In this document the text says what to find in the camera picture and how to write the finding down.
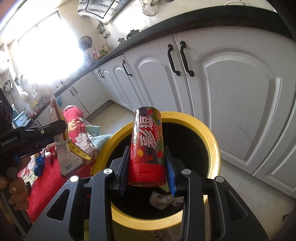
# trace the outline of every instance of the red plastic lid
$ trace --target red plastic lid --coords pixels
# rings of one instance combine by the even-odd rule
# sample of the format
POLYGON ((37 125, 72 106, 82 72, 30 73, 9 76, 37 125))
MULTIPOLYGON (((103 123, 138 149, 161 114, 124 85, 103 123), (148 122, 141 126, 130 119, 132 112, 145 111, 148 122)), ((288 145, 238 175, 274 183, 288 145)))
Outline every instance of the red plastic lid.
POLYGON ((153 163, 130 165, 128 184, 140 187, 159 187, 165 185, 165 167, 153 163))

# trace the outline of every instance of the red candy canister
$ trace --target red candy canister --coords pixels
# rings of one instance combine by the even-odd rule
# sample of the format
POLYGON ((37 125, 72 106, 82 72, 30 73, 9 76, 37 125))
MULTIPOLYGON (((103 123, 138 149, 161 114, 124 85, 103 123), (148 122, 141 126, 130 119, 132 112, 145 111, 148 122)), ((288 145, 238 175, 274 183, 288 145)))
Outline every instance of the red candy canister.
POLYGON ((158 187, 165 183, 161 115, 156 108, 141 107, 133 121, 128 184, 158 187))

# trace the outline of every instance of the black cabinet handle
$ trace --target black cabinet handle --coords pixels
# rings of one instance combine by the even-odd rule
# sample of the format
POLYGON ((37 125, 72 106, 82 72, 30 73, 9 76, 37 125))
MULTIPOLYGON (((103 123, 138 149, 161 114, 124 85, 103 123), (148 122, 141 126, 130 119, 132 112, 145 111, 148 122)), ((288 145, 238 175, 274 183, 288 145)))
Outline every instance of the black cabinet handle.
POLYGON ((37 122, 38 122, 38 124, 39 124, 40 126, 43 126, 43 125, 40 124, 40 122, 39 122, 38 120, 37 120, 37 122))
POLYGON ((99 75, 101 78, 104 78, 104 76, 102 76, 102 74, 101 74, 101 70, 100 70, 100 69, 98 70, 98 75, 99 75))
POLYGON ((191 76, 193 77, 194 76, 194 73, 192 70, 189 70, 188 68, 188 64, 187 64, 187 60, 186 60, 186 56, 184 54, 184 48, 186 48, 186 43, 184 41, 181 41, 180 42, 180 45, 181 45, 181 48, 180 48, 180 54, 181 54, 181 58, 182 58, 182 61, 183 61, 183 64, 184 64, 184 67, 185 67, 185 70, 186 72, 191 76))
POLYGON ((72 87, 72 88, 74 89, 74 91, 76 92, 76 94, 78 94, 77 91, 75 90, 75 88, 74 87, 72 87))
POLYGON ((124 67, 124 64, 126 63, 125 60, 122 60, 122 67, 124 68, 124 71, 126 72, 127 75, 129 75, 130 77, 133 77, 131 74, 128 74, 128 72, 126 71, 126 68, 124 67))
POLYGON ((71 92, 71 94, 73 95, 73 96, 75 96, 73 93, 72 93, 72 91, 71 90, 69 90, 70 92, 71 92))
POLYGON ((171 44, 168 45, 168 60, 170 62, 170 67, 172 68, 172 71, 176 74, 176 76, 180 76, 180 71, 175 69, 174 62, 172 59, 172 55, 170 52, 173 50, 173 46, 171 44))

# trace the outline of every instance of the white kitchen cabinet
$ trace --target white kitchen cabinet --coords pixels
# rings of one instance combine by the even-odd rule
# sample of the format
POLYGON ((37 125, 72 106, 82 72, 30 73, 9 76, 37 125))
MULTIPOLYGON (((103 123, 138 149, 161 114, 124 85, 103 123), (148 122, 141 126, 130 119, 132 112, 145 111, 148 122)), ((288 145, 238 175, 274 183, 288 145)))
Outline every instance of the white kitchen cabinet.
POLYGON ((102 77, 101 72, 102 72, 102 70, 100 68, 96 68, 95 70, 93 70, 93 73, 94 73, 97 81, 101 85, 107 98, 114 99, 113 93, 112 93, 111 89, 109 88, 109 86, 106 84, 106 81, 104 81, 104 78, 102 77))
POLYGON ((38 127, 43 127, 48 124, 50 124, 50 118, 49 118, 49 108, 45 108, 44 111, 36 118, 35 123, 38 125, 38 127))
POLYGON ((296 103, 287 124, 265 161, 254 176, 296 198, 296 103))
POLYGON ((178 49, 185 42, 194 74, 186 73, 194 116, 215 135, 221 158, 252 174, 276 144, 291 110, 295 42, 246 27, 201 28, 174 38, 178 49))
POLYGON ((59 107, 61 111, 63 111, 68 105, 75 105, 82 109, 84 118, 89 116, 89 113, 85 109, 85 107, 81 104, 78 97, 74 94, 74 90, 69 87, 63 93, 59 95, 59 99, 62 105, 59 107))
POLYGON ((92 72, 83 76, 71 85, 74 94, 78 97, 89 114, 108 101, 103 89, 92 72))
POLYGON ((157 39, 124 53, 147 105, 160 111, 193 115, 189 87, 173 36, 157 39), (168 45, 178 75, 168 59, 168 45))
POLYGON ((113 77, 111 71, 109 70, 107 63, 101 65, 99 67, 100 75, 105 85, 109 89, 109 98, 114 102, 124 106, 129 109, 129 105, 127 104, 127 100, 124 98, 122 90, 116 85, 115 78, 113 77))
POLYGON ((127 100, 130 110, 135 111, 136 109, 147 105, 140 88, 134 79, 134 75, 131 72, 127 60, 123 55, 107 62, 107 66, 116 81, 116 85, 122 90, 122 94, 127 100))

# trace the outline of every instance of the yellow trash bin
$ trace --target yellow trash bin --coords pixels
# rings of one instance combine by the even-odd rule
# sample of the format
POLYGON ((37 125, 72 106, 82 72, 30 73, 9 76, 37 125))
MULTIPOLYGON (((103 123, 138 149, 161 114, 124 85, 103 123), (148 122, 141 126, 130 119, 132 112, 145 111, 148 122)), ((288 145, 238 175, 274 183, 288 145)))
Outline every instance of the yellow trash bin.
MULTIPOLYGON (((164 145, 172 157, 183 161, 184 166, 200 176, 213 179, 220 171, 220 151, 209 128, 198 119, 179 112, 162 112, 164 145)), ((102 149, 94 166, 94 174, 110 166, 115 158, 122 157, 131 144, 133 122, 117 131, 102 149)), ((112 218, 115 222, 137 230, 160 230, 178 225, 183 210, 169 206, 164 210, 153 207, 149 198, 154 188, 127 185, 121 197, 112 197, 112 218)))

